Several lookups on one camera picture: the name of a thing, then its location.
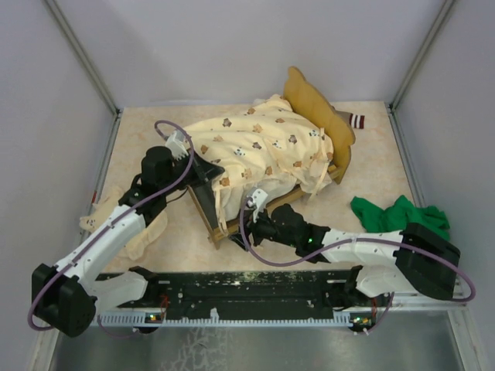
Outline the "cream animal print cushion cover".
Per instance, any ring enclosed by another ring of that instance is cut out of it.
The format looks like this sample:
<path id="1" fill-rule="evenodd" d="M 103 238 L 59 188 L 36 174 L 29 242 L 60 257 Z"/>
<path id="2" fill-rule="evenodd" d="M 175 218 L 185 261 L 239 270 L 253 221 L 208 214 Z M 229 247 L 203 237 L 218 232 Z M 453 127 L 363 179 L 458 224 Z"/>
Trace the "cream animal print cushion cover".
<path id="1" fill-rule="evenodd" d="M 332 182 L 332 140 L 279 95 L 245 112 L 197 121 L 186 132 L 202 159 L 224 168 L 211 183 L 222 232 L 253 188 L 273 200 L 295 186 L 314 195 Z"/>

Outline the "wooden pet bed frame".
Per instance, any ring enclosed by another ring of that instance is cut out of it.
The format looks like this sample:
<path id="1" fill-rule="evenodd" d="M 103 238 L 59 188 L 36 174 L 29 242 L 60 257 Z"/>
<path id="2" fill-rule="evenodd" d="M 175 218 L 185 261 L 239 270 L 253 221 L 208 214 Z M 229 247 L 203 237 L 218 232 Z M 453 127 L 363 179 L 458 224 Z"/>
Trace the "wooden pet bed frame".
<path id="1" fill-rule="evenodd" d="M 213 244 L 235 233 L 253 188 L 276 206 L 340 183 L 355 142 L 349 121 L 295 66 L 282 95 L 197 121 L 186 131 L 199 158 L 224 170 L 190 192 Z"/>

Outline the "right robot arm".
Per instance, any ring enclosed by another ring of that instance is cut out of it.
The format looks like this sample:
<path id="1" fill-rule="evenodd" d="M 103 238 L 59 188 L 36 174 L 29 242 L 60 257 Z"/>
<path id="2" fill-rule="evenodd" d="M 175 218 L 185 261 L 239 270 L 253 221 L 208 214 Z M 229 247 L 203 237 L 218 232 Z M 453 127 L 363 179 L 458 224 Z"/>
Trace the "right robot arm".
<path id="1" fill-rule="evenodd" d="M 268 212 L 250 203 L 229 238 L 244 250 L 267 240 L 294 248 L 311 263 L 350 264 L 345 294 L 356 306 L 393 292 L 454 298 L 459 249 L 419 223 L 392 232 L 350 233 L 309 223 L 289 204 Z"/>

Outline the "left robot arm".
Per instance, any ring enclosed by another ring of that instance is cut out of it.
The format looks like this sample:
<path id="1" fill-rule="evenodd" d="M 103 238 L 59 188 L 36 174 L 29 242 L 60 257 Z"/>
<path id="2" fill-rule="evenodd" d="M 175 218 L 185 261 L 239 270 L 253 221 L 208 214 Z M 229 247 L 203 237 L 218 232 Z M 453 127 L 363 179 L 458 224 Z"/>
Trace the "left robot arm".
<path id="1" fill-rule="evenodd" d="M 102 225 L 56 264 L 40 264 L 33 271 L 29 326 L 36 331 L 56 328 L 76 337 L 105 311 L 132 301 L 146 307 L 155 305 L 161 297 L 157 274 L 143 267 L 132 267 L 102 281 L 99 274 L 132 238 L 157 221 L 167 206 L 167 195 L 208 185 L 223 173 L 222 167 L 206 162 L 194 151 L 175 158 L 165 146 L 148 149 L 140 173 Z M 47 325 L 36 325 L 34 318 Z"/>

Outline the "small cream animal pillow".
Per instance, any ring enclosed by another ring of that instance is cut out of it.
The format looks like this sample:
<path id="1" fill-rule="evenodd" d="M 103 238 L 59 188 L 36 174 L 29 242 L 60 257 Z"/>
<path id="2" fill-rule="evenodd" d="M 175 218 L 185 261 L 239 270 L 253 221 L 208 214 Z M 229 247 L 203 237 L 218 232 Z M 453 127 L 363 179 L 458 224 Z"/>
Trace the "small cream animal pillow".
<path id="1" fill-rule="evenodd" d="M 129 209 L 129 206 L 118 205 L 124 193 L 122 187 L 112 185 L 102 199 L 93 204 L 92 213 L 80 218 L 79 226 L 89 233 L 100 233 L 103 226 L 109 225 L 110 230 L 101 238 L 104 245 L 108 245 L 108 240 L 119 242 L 122 245 L 122 254 L 118 254 L 136 261 L 142 258 L 146 248 L 164 233 L 168 225 L 168 215 L 163 210 L 149 225 L 145 225 L 144 216 L 133 210 L 113 225 L 114 219 Z"/>

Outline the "brown striped sock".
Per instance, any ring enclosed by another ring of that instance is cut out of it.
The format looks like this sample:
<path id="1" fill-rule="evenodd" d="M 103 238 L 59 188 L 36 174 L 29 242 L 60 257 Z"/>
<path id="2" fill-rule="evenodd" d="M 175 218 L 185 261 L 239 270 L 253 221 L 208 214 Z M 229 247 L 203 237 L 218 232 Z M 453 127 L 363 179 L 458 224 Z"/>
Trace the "brown striped sock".
<path id="1" fill-rule="evenodd" d="M 347 111 L 337 111 L 336 113 L 353 129 L 364 129 L 364 123 L 365 123 L 364 115 L 355 114 Z"/>

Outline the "green cloth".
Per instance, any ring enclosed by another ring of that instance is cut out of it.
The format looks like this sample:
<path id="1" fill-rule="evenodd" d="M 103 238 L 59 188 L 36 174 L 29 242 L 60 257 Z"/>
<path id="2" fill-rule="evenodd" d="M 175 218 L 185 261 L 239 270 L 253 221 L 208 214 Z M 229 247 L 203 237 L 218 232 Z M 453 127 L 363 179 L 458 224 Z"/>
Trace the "green cloth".
<path id="1" fill-rule="evenodd" d="M 450 240 L 447 215 L 436 206 L 416 207 L 404 195 L 392 206 L 382 209 L 365 198 L 353 197 L 350 208 L 368 233 L 385 233 L 404 230 L 409 223 L 418 223 Z"/>

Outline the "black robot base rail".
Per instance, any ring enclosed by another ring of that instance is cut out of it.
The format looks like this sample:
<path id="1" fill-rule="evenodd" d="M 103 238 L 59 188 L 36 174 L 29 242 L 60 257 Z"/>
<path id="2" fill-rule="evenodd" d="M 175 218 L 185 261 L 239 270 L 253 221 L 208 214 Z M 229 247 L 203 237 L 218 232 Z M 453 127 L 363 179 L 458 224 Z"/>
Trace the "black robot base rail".
<path id="1" fill-rule="evenodd" d="M 367 332 L 383 313 L 448 311 L 454 299 L 421 294 L 368 298 L 351 287 L 353 271 L 245 271 L 159 273 L 152 291 L 96 316 L 91 326 L 128 327 L 150 333 L 172 327 L 317 327 Z"/>

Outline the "left aluminium frame post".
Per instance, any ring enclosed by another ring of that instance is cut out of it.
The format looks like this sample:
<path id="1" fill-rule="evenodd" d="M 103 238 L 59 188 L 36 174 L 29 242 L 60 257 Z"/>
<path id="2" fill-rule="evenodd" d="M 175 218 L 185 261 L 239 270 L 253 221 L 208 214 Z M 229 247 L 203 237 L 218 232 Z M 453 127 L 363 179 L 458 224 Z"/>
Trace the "left aluminium frame post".
<path id="1" fill-rule="evenodd" d="M 106 108 L 114 116 L 118 116 L 120 109 L 115 103 L 107 84 L 104 82 L 104 79 L 97 70 L 96 65 L 91 60 L 88 52 L 85 50 L 82 42 L 73 30 L 73 27 L 58 4 L 58 1 L 42 0 L 42 3 L 50 13 L 54 23 L 61 31 L 64 39 L 68 42 L 70 49 L 72 50 L 86 77 L 90 81 L 100 99 L 104 102 Z"/>

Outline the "aluminium frame post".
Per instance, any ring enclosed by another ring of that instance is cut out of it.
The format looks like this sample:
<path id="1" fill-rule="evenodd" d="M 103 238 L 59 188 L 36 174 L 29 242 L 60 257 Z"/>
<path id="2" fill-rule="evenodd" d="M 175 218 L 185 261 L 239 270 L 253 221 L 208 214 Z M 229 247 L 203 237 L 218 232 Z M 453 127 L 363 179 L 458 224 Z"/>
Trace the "aluminium frame post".
<path id="1" fill-rule="evenodd" d="M 58 1 L 42 0 L 42 3 L 50 13 L 54 23 L 61 31 L 64 39 L 68 42 L 70 49 L 72 50 L 86 77 L 90 81 L 100 99 L 104 102 L 106 108 L 114 116 L 118 116 L 120 109 L 115 103 L 107 84 L 104 82 L 104 79 L 97 70 L 96 65 L 91 60 L 88 52 L 85 50 L 82 42 L 73 30 L 73 27 L 58 4 Z"/>
<path id="2" fill-rule="evenodd" d="M 401 106 L 401 103 L 403 102 L 410 86 L 414 82 L 416 75 L 421 69 L 422 64 L 425 62 L 426 57 L 434 46 L 439 33 L 448 22 L 456 3 L 456 0 L 445 0 L 442 2 L 433 23 L 428 29 L 425 38 L 422 40 L 422 43 L 419 46 L 409 68 L 407 69 L 404 78 L 402 79 L 396 93 L 388 105 L 388 109 L 391 114 L 395 113 Z"/>

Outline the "right aluminium frame post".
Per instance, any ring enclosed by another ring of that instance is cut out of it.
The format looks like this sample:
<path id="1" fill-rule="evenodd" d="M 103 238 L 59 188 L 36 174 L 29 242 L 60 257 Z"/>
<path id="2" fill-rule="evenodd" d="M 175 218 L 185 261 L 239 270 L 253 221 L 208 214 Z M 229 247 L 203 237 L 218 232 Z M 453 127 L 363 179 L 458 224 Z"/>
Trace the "right aluminium frame post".
<path id="1" fill-rule="evenodd" d="M 404 78 L 402 79 L 396 93 L 388 105 L 388 109 L 391 114 L 395 113 L 401 106 L 401 103 L 403 102 L 410 86 L 414 82 L 416 75 L 421 69 L 422 64 L 425 62 L 426 57 L 434 46 L 439 33 L 448 22 L 456 3 L 456 0 L 445 0 L 442 2 L 433 23 L 428 29 L 425 38 L 422 40 L 422 43 L 419 46 L 409 68 L 407 69 Z"/>

